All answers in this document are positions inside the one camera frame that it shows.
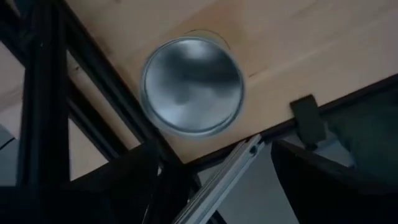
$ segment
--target wooden panel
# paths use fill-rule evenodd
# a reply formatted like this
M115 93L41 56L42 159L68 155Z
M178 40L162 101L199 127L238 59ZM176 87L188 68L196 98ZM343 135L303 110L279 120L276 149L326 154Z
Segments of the wooden panel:
M107 163L105 157L70 119L69 139L71 180L79 178Z
M290 119L289 103L302 96L324 105L397 73L397 7L395 0L151 0L76 13L135 95L145 59L163 42L194 29L227 41L245 76L243 112L210 139L164 134L188 162Z

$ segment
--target round metal object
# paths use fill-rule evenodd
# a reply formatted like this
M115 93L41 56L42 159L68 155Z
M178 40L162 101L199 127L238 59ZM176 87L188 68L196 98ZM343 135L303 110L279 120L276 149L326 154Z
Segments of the round metal object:
M160 129L202 138L225 130L244 99L243 76L217 42L180 37L159 47L142 71L141 105Z

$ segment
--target black bracket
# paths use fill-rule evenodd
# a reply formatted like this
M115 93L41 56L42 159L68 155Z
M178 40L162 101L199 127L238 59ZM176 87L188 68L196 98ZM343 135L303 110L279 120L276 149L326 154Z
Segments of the black bracket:
M316 149L316 143L326 138L323 121L313 95L305 96L290 103L297 122L298 137L308 149Z

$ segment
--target screw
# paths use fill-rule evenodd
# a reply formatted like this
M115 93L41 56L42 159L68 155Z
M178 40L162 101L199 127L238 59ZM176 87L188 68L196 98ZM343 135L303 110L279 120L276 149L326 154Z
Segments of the screw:
M256 155L257 154L257 147L256 146L253 146L251 149L250 149L250 154L252 154L252 155Z

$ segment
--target gray panel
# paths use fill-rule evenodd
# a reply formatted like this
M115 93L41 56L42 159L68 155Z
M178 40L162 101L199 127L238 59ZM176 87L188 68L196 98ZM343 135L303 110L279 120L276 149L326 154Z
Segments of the gray panel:
M18 145L15 139L0 151L0 186L16 184Z
M14 136L10 134L7 129L0 124L0 146L5 144L8 140L13 139Z

